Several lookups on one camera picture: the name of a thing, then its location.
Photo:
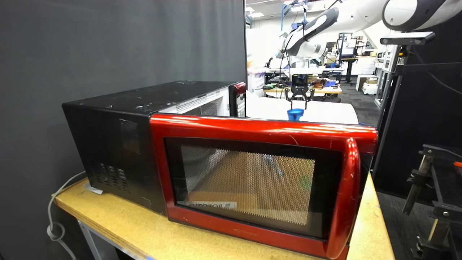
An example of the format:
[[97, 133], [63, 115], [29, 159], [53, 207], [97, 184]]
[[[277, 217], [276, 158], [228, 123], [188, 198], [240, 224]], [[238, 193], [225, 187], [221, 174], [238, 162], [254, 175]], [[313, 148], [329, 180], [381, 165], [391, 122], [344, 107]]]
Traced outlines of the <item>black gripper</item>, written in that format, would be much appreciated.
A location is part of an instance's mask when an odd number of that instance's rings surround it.
[[289, 107], [293, 110], [293, 100], [303, 100], [303, 110], [307, 110], [313, 90], [309, 87], [307, 74], [293, 74], [290, 87], [284, 90], [284, 96], [289, 100]]

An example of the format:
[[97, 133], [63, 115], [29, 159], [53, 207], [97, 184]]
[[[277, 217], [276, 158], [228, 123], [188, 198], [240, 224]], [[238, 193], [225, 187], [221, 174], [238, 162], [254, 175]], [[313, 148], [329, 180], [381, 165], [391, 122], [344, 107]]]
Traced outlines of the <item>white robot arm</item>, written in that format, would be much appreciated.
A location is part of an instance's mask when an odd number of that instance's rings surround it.
[[305, 42], [325, 34], [367, 29], [381, 22], [391, 31], [381, 45], [426, 45], [442, 25], [462, 12], [462, 0], [336, 0], [313, 21], [290, 31], [281, 54], [296, 57]]

